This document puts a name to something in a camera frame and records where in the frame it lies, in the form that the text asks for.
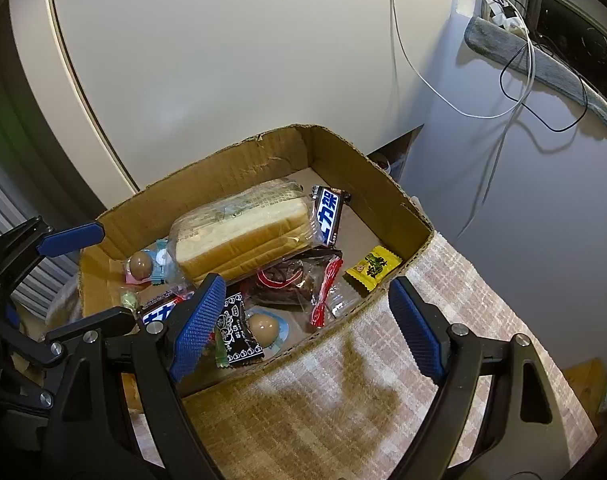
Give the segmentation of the white power strip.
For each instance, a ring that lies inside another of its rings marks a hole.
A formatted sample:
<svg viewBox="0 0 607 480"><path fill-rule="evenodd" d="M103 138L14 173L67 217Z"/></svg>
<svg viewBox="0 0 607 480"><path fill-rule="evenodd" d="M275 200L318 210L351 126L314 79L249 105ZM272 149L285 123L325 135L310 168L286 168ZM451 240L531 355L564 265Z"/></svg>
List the white power strip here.
<svg viewBox="0 0 607 480"><path fill-rule="evenodd" d="M506 0L482 0L481 16L484 20L502 28L505 32L526 39L528 28L512 3Z"/></svg>

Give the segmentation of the snickers bar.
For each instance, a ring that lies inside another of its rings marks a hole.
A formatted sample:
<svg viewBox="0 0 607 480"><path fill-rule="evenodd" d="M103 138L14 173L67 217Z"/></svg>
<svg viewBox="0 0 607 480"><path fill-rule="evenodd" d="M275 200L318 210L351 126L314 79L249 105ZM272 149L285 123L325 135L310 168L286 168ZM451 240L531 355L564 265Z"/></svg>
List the snickers bar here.
<svg viewBox="0 0 607 480"><path fill-rule="evenodd" d="M193 289L168 289L161 295L147 301L136 313L144 325L153 322L165 322L174 307L190 299L194 295Z"/></svg>
<svg viewBox="0 0 607 480"><path fill-rule="evenodd" d="M319 227L320 243L325 247L334 247L343 206L350 202L351 194L340 188L314 185L311 188L311 198Z"/></svg>

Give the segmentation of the small green candy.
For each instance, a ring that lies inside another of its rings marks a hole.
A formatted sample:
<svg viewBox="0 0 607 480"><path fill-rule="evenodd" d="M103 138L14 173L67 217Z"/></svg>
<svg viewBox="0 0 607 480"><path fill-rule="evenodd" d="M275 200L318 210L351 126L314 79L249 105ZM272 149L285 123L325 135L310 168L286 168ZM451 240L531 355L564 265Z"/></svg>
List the small green candy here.
<svg viewBox="0 0 607 480"><path fill-rule="evenodd" d="M130 311L136 312L139 305L138 296L136 296L135 292L131 292L131 290L125 290L120 294L120 304Z"/></svg>

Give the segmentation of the pink egg snack packet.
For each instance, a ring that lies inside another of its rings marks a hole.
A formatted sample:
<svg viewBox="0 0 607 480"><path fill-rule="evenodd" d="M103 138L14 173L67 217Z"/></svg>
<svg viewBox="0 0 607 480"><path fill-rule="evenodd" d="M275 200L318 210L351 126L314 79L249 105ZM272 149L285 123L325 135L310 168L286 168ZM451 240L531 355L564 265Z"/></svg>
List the pink egg snack packet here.
<svg viewBox="0 0 607 480"><path fill-rule="evenodd" d="M155 258L151 249L135 252L124 263L125 283L144 285L151 283L155 270Z"/></svg>

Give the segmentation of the green candy packet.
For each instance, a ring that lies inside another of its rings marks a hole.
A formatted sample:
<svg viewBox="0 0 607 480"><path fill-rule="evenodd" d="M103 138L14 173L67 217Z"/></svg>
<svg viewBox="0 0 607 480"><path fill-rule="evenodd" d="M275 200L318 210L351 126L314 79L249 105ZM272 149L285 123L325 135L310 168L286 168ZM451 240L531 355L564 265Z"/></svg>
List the green candy packet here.
<svg viewBox="0 0 607 480"><path fill-rule="evenodd" d="M228 350L226 350L226 345L218 328L215 329L215 362L218 368L228 368L230 366Z"/></svg>

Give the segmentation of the egg snack packet orange-green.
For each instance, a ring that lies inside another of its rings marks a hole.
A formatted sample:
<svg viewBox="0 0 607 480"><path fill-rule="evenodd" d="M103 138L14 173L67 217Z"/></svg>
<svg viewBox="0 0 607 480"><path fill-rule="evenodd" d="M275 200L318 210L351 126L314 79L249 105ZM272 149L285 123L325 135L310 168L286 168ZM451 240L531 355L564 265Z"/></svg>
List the egg snack packet orange-green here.
<svg viewBox="0 0 607 480"><path fill-rule="evenodd" d="M290 334L290 326L279 315L253 309L246 318L247 327L264 351L278 353Z"/></svg>

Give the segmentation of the bagged sliced bread loaf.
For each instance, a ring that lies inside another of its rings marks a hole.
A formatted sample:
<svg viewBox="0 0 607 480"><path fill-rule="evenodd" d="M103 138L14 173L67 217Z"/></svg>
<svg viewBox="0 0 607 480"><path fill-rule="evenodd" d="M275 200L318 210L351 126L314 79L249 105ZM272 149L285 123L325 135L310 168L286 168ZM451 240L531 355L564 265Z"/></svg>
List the bagged sliced bread loaf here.
<svg viewBox="0 0 607 480"><path fill-rule="evenodd" d="M317 243L317 232L304 189L274 179L183 214L171 226L168 248L193 284L209 273L234 282L304 252Z"/></svg>

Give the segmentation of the plaid tablecloth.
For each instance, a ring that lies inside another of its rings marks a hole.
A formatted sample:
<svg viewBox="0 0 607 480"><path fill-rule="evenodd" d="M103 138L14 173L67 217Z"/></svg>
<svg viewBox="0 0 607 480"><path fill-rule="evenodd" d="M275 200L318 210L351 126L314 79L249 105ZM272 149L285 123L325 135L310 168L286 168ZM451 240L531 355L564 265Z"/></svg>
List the plaid tablecloth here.
<svg viewBox="0 0 607 480"><path fill-rule="evenodd" d="M531 338L561 412L570 465L576 463L596 432L527 324L438 232L406 274L450 322L482 337ZM435 393L383 297L303 350L183 402L226 479L386 479Z"/></svg>

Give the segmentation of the brown cardboard box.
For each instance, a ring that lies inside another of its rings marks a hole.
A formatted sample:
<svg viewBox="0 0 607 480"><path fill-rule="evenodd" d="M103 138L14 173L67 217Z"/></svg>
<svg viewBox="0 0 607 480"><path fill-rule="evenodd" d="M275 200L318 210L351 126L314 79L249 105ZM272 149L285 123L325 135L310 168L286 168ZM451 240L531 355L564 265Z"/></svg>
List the brown cardboard box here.
<svg viewBox="0 0 607 480"><path fill-rule="evenodd" d="M433 228L399 185L321 126L289 126L194 162L101 217L102 243L79 260L84 315L135 292L166 320L208 275L226 302L216 345L182 367L179 390L212 390L305 348L359 310L429 243Z"/></svg>

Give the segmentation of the black patterned snack packet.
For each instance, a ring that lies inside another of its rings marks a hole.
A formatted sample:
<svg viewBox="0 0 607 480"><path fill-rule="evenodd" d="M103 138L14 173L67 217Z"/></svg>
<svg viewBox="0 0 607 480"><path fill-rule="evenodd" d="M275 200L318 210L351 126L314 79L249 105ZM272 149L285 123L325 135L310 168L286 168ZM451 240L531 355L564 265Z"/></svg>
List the black patterned snack packet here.
<svg viewBox="0 0 607 480"><path fill-rule="evenodd" d="M229 367L254 364L264 358L264 349L246 325L244 299L240 292L226 297L216 328L228 350Z"/></svg>

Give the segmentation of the yellow snack packet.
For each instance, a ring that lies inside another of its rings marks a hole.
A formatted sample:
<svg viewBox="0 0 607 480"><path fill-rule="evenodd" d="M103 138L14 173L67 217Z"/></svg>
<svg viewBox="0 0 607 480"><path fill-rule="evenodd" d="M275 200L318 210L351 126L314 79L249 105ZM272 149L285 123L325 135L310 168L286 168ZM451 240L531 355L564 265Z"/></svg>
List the yellow snack packet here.
<svg viewBox="0 0 607 480"><path fill-rule="evenodd" d="M402 259L384 246L377 245L358 263L351 266L346 275L356 281L367 292L384 281L384 278L402 263Z"/></svg>

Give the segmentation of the teal candy packet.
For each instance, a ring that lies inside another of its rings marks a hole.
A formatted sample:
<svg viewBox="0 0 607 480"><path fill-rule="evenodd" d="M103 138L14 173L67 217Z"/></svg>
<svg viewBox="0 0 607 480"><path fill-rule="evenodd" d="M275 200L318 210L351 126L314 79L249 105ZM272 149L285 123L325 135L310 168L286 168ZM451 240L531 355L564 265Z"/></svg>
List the teal candy packet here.
<svg viewBox="0 0 607 480"><path fill-rule="evenodd" d="M154 285L171 284L179 285L183 282L183 275L170 254L168 240L162 238L156 240L155 247L152 249L151 258L153 260L153 271L151 282Z"/></svg>

